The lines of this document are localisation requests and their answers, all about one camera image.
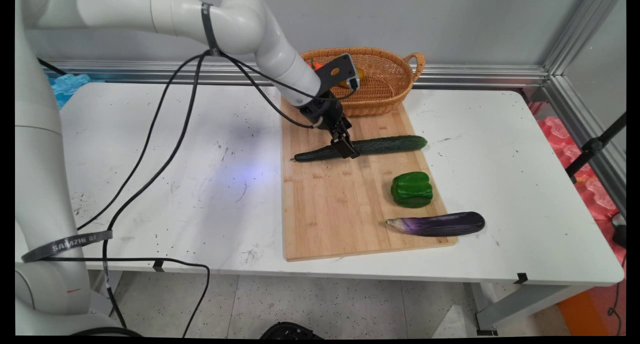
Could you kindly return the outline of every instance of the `blue plastic bag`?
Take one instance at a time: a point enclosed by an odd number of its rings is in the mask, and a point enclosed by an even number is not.
[[[58,102],[58,110],[69,101],[71,96],[78,91],[78,89],[88,82],[105,82],[104,80],[92,80],[89,75],[74,75],[66,74],[55,79],[48,79],[48,83],[51,84],[53,93],[55,94],[55,100]]]

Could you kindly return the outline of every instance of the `black cable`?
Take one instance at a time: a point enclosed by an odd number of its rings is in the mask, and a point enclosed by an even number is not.
[[[180,134],[180,137],[178,138],[178,142],[176,143],[173,152],[171,152],[171,155],[169,155],[169,158],[166,160],[166,162],[162,165],[162,167],[156,171],[156,173],[153,175],[153,177],[151,177],[151,179],[143,186],[141,187],[137,192],[135,192],[135,194],[133,194],[131,196],[131,198],[129,198],[124,204],[122,204],[122,206],[118,209],[118,211],[116,211],[116,213],[113,215],[109,226],[107,227],[107,230],[112,230],[114,224],[116,223],[116,220],[118,219],[118,217],[120,216],[120,214],[122,214],[122,212],[124,211],[124,209],[126,209],[126,207],[128,207],[138,196],[140,196],[140,194],[142,194],[147,187],[149,187],[151,184],[153,184],[154,181],[156,181],[156,178],[158,178],[162,172],[164,171],[164,169],[166,169],[167,166],[169,166],[169,164],[171,163],[171,161],[173,161],[175,155],[178,153],[178,149],[180,148],[180,146],[183,143],[183,139],[185,138],[185,134],[187,132],[187,127],[189,127],[189,120],[192,116],[192,110],[193,110],[193,103],[195,101],[196,98],[196,90],[198,88],[198,79],[200,77],[200,71],[201,71],[201,67],[202,67],[202,61],[204,60],[204,58],[206,56],[210,55],[209,51],[205,51],[203,52],[203,54],[201,54],[199,56],[198,59],[198,64],[196,65],[196,71],[195,71],[195,75],[193,78],[193,88],[192,88],[192,97],[189,101],[189,107],[187,109],[187,115],[186,118],[184,119],[184,125],[182,126],[182,132]],[[103,258],[107,258],[107,245],[109,243],[109,240],[105,240],[102,242],[102,257]],[[108,281],[109,280],[109,269],[108,269],[108,264],[105,261],[104,262],[104,275],[105,275],[105,280]],[[124,317],[121,314],[121,311],[119,310],[118,307],[118,303],[116,303],[114,294],[110,291],[107,290],[107,293],[109,294],[109,299],[112,302],[112,305],[114,306],[114,310],[116,312],[116,314],[118,315],[118,319],[120,321],[120,323],[122,324],[123,327],[127,327],[126,322],[124,321]]]
[[[37,58],[37,59],[38,59],[38,62],[39,62],[40,65],[48,68],[52,72],[55,72],[55,73],[60,74],[60,75],[66,75],[67,74],[66,72],[58,69],[57,67],[53,66],[52,64],[50,64],[50,63],[48,63],[48,62],[46,62],[46,61],[44,61],[44,60],[42,60],[40,58]]]
[[[118,257],[118,258],[112,258],[112,257],[47,257],[45,259],[42,259],[45,261],[169,261],[169,262],[177,262],[178,264],[182,264],[182,265],[186,265],[186,266],[197,266],[199,268],[205,268],[206,269],[206,283],[204,285],[204,290],[202,291],[202,295],[200,296],[201,298],[198,300],[198,303],[196,304],[195,309],[193,310],[191,317],[189,318],[189,322],[187,323],[186,328],[184,329],[184,333],[183,333],[183,337],[185,337],[187,335],[187,331],[189,330],[189,326],[192,324],[192,320],[194,320],[194,316],[196,314],[196,312],[198,311],[199,305],[200,303],[202,303],[202,300],[204,299],[205,294],[207,293],[206,289],[208,289],[208,281],[209,281],[209,277],[210,277],[210,270],[208,268],[208,266],[206,266],[205,264],[196,264],[194,262],[186,262],[186,261],[182,261],[182,260],[178,260],[178,259],[172,259],[170,257]]]
[[[624,253],[624,258],[622,258],[622,269],[624,269],[625,264],[627,262],[627,253]],[[606,311],[606,315],[607,316],[612,316],[613,314],[615,314],[615,316],[617,317],[617,334],[615,336],[620,336],[620,330],[622,330],[622,318],[620,317],[620,315],[618,314],[618,312],[615,310],[615,308],[617,307],[617,299],[620,296],[620,282],[616,284],[615,286],[616,288],[616,300],[613,303],[613,306],[610,307],[607,311]]]
[[[101,328],[90,328],[87,330],[78,331],[71,335],[104,335],[104,334],[119,334],[124,336],[142,337],[142,335],[138,334],[133,330],[130,330],[127,328],[121,328],[119,326],[103,326]]]
[[[307,93],[306,93],[306,92],[304,92],[304,91],[300,91],[300,90],[298,90],[297,88],[293,88],[293,86],[289,86],[289,85],[287,85],[287,84],[285,84],[285,83],[283,83],[283,82],[281,82],[281,81],[278,81],[278,80],[274,79],[273,77],[270,77],[270,76],[268,76],[268,75],[266,75],[266,74],[263,74],[263,73],[259,72],[258,70],[256,70],[256,69],[252,68],[251,66],[249,66],[249,65],[247,65],[247,64],[245,64],[245,63],[243,63],[242,61],[240,61],[240,60],[238,60],[238,59],[236,59],[236,58],[234,58],[234,57],[231,57],[231,56],[229,56],[229,55],[225,54],[224,52],[220,52],[220,56],[222,56],[222,57],[226,57],[226,58],[227,58],[229,61],[231,61],[232,63],[234,63],[234,64],[240,64],[240,65],[244,66],[245,68],[248,68],[248,69],[249,69],[249,70],[251,70],[252,72],[254,72],[254,73],[256,73],[256,74],[260,75],[261,77],[264,77],[265,79],[267,79],[267,80],[269,80],[269,81],[271,81],[271,82],[274,82],[274,83],[276,83],[276,84],[282,85],[282,86],[284,86],[285,88],[291,89],[291,90],[293,90],[293,91],[297,92],[298,94],[300,94],[300,95],[304,95],[304,96],[306,96],[306,97],[308,97],[308,98],[318,99],[318,100],[338,101],[338,100],[346,99],[346,98],[350,97],[351,95],[353,95],[354,93],[356,93],[356,91],[355,91],[355,90],[352,90],[349,94],[347,94],[347,95],[345,95],[345,96],[342,96],[342,97],[340,97],[340,98],[332,98],[332,99],[327,99],[327,98],[322,98],[322,97],[319,97],[319,96],[310,95],[310,94],[307,94]]]
[[[140,162],[142,162],[142,157],[144,157],[144,153],[147,151],[147,146],[149,146],[149,141],[151,140],[151,133],[154,130],[154,126],[156,125],[156,119],[158,118],[158,114],[160,113],[160,108],[162,108],[162,103],[164,102],[164,98],[167,94],[167,90],[169,90],[169,86],[171,85],[171,83],[174,81],[174,79],[176,78],[176,76],[178,75],[178,73],[180,72],[180,70],[182,70],[187,64],[189,64],[191,61],[194,61],[195,59],[198,59],[200,56],[202,55],[195,55],[194,57],[188,59],[187,61],[185,61],[184,63],[182,63],[182,65],[180,65],[174,72],[173,75],[171,75],[171,77],[169,78],[169,81],[167,81],[167,84],[165,85],[165,89],[162,92],[162,96],[160,97],[160,102],[158,102],[158,108],[155,110],[155,114],[153,116],[153,120],[151,120],[151,126],[149,127],[149,132],[146,135],[146,140],[144,141],[144,146],[142,147],[142,152],[140,153],[140,157],[138,157],[136,165],[133,167],[133,170],[131,170],[131,173],[128,175],[127,179],[124,180],[124,182],[122,183],[121,187],[119,188],[118,192],[115,194],[115,196],[113,197],[113,199],[111,199],[111,201],[102,209],[100,210],[100,212],[98,212],[98,214],[96,214],[93,218],[89,219],[89,221],[87,221],[86,223],[80,225],[78,227],[78,230],[81,230],[82,228],[86,227],[87,225],[89,225],[90,223],[94,222],[94,220],[98,219],[98,217],[100,217],[100,215],[102,215],[105,211],[107,211],[107,209],[109,209],[109,207],[112,206],[112,204],[116,201],[116,199],[118,198],[118,196],[121,194],[122,190],[124,189],[124,187],[127,185],[127,183],[129,182],[129,180],[131,179],[131,177],[133,176],[133,173],[135,173],[135,171],[137,170],[137,167],[140,165]]]
[[[286,120],[288,120],[288,122],[294,124],[294,125],[298,125],[299,127],[304,127],[305,129],[313,129],[313,125],[305,125],[302,123],[297,122],[296,120],[293,120],[292,118],[290,118],[289,116],[287,116],[285,113],[283,113],[280,109],[278,109],[278,107],[276,105],[273,104],[273,102],[271,100],[269,100],[269,98],[267,97],[267,95],[265,95],[265,93],[262,91],[262,89],[260,88],[260,86],[258,86],[258,84],[256,84],[256,82],[253,80],[253,78],[251,77],[251,75],[249,75],[249,73],[247,73],[245,71],[245,69],[242,68],[242,66],[240,66],[238,63],[235,63],[234,61],[231,61],[238,69],[240,69],[240,71],[247,77],[247,79],[249,79],[249,81],[251,82],[251,84],[253,84],[254,88],[256,88],[256,90],[258,90],[258,92],[260,93],[260,95],[263,96],[263,98],[265,98],[265,100],[267,100],[268,104],[272,106],[272,108],[277,111],[280,116],[282,116],[283,118],[285,118]]]

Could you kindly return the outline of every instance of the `table surface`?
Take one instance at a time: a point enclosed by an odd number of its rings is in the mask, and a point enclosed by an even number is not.
[[[147,154],[126,189],[83,231],[111,216],[166,161],[190,86],[169,89]],[[159,84],[87,84],[61,110],[78,225],[110,201],[142,149]],[[275,88],[265,88],[279,105]],[[486,227],[444,248],[286,262],[282,246],[281,120],[252,87],[199,86],[187,135],[165,172],[119,217],[112,257],[172,257],[214,273],[463,282],[610,285],[623,272],[522,97],[511,91],[413,90],[405,99],[449,212]],[[15,259],[26,252],[16,223]],[[88,257],[100,244],[85,246]],[[101,264],[91,262],[89,268]],[[150,262],[111,269],[152,270]],[[165,271],[199,271],[165,262]]]

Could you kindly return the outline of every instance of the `wicker basket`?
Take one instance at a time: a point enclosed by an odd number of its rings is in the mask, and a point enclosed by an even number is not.
[[[353,63],[364,70],[360,89],[342,100],[346,116],[381,115],[395,109],[407,96],[414,81],[425,67],[425,55],[415,52],[404,59],[379,48],[329,48],[305,52],[302,58],[326,64],[336,56],[349,53]],[[412,72],[409,60],[415,58],[418,66]],[[350,93],[350,89],[335,86],[331,92],[337,97]]]

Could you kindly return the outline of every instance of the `tiled floor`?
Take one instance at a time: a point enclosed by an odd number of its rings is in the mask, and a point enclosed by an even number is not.
[[[284,276],[211,275],[188,337],[258,338],[292,321],[326,339],[429,338],[451,308],[475,336],[468,284]],[[179,337],[199,299],[204,275],[126,272],[116,299],[129,328],[145,336]],[[496,286],[499,297],[514,286]],[[557,307],[498,328],[500,336],[568,335]]]

